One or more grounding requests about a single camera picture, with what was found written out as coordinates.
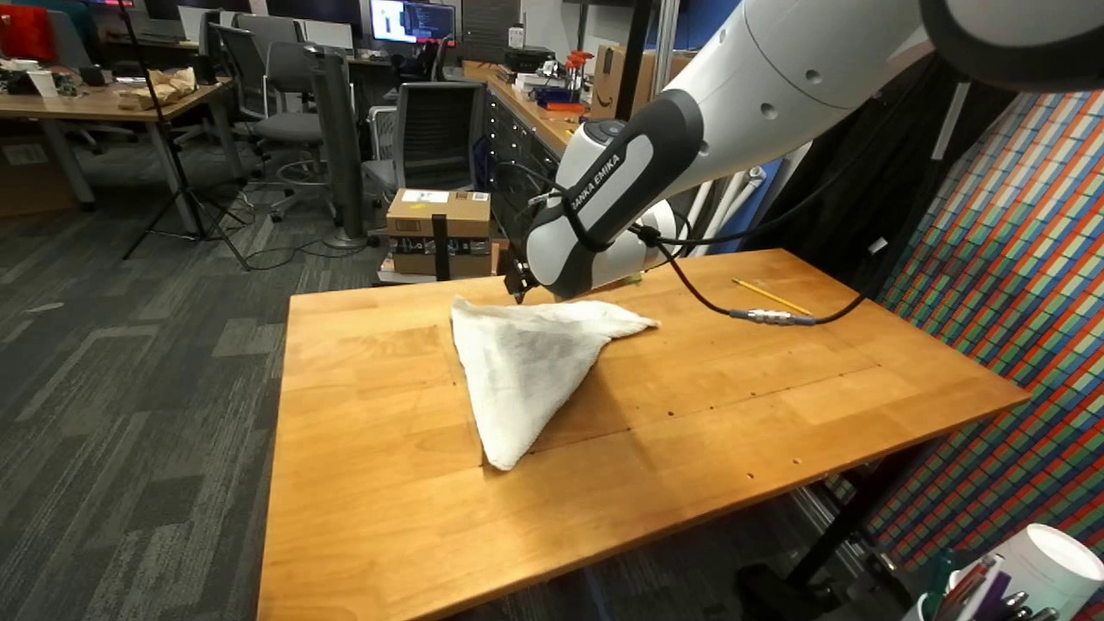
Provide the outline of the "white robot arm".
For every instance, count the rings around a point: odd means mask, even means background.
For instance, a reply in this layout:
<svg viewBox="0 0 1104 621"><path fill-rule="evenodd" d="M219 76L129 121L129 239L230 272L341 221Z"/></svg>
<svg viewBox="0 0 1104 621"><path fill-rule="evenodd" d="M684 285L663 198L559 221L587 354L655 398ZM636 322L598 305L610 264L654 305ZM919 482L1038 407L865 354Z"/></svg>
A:
<svg viewBox="0 0 1104 621"><path fill-rule="evenodd" d="M1102 88L1104 0L739 0L627 121L572 130L509 291L570 300L641 272L636 230L667 198L814 141L930 56L1000 88Z"/></svg>

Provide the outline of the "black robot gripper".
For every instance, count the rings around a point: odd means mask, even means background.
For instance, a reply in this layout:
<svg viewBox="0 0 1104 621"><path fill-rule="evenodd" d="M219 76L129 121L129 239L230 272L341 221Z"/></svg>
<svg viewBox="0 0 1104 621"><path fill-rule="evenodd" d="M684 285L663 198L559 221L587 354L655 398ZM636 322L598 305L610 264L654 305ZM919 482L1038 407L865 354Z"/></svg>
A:
<svg viewBox="0 0 1104 621"><path fill-rule="evenodd" d="M534 285L538 280L524 261L516 261L516 260L505 261L505 291L510 294L516 305L520 305Z"/></svg>

